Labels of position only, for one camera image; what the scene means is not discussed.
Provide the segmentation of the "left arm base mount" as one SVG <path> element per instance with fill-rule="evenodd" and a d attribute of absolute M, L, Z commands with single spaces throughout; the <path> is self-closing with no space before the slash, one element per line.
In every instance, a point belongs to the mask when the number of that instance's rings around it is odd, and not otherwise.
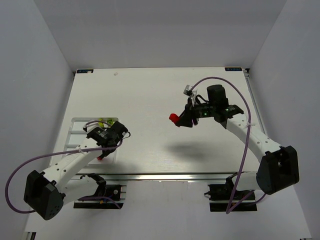
<path fill-rule="evenodd" d="M 126 199 L 127 186 L 118 183 L 107 183 L 102 176 L 91 173 L 86 175 L 93 180 L 97 188 L 91 195 L 76 200 L 74 209 L 121 210 Z"/>

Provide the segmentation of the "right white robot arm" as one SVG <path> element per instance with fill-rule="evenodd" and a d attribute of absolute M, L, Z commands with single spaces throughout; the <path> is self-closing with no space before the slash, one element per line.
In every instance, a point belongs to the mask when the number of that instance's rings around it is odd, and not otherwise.
<path fill-rule="evenodd" d="M 199 95 L 190 86 L 184 90 L 187 103 L 180 115 L 172 113 L 169 119 L 177 127 L 192 128 L 199 119 L 213 118 L 226 130 L 238 137 L 259 162 L 257 171 L 230 176 L 227 183 L 240 191 L 261 190 L 272 195 L 299 182 L 298 153 L 292 146 L 281 146 L 258 127 L 250 125 L 244 111 L 230 105 L 226 91 L 220 84 L 207 87 L 208 100 L 199 101 Z"/>

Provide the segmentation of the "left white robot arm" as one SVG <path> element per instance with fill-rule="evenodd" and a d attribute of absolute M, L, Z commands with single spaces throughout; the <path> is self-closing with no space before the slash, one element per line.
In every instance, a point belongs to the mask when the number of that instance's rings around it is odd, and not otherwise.
<path fill-rule="evenodd" d="M 95 159 L 112 154 L 129 133 L 120 122 L 101 127 L 98 121 L 83 126 L 84 140 L 42 172 L 32 171 L 26 179 L 24 201 L 44 220 L 55 217 L 64 205 L 81 198 L 96 200 L 106 192 L 106 181 L 97 173 L 72 178 Z"/>

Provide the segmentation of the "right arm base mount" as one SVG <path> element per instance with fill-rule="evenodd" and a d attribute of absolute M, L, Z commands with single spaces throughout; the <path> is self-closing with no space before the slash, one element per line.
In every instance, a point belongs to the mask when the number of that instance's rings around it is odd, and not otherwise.
<path fill-rule="evenodd" d="M 226 212 L 227 206 L 233 190 L 233 182 L 228 177 L 224 184 L 209 184 L 208 191 L 204 196 L 209 199 L 210 212 L 222 213 Z M 252 193 L 248 198 L 235 207 L 233 212 L 256 212 L 257 204 L 255 203 L 256 197 Z"/>

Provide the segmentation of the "large red rounded lego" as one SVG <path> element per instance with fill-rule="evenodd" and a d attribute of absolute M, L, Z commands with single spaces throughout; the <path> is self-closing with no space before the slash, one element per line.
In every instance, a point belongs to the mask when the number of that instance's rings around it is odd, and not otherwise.
<path fill-rule="evenodd" d="M 175 113 L 171 113 L 168 119 L 176 125 L 179 122 L 180 117 Z"/>

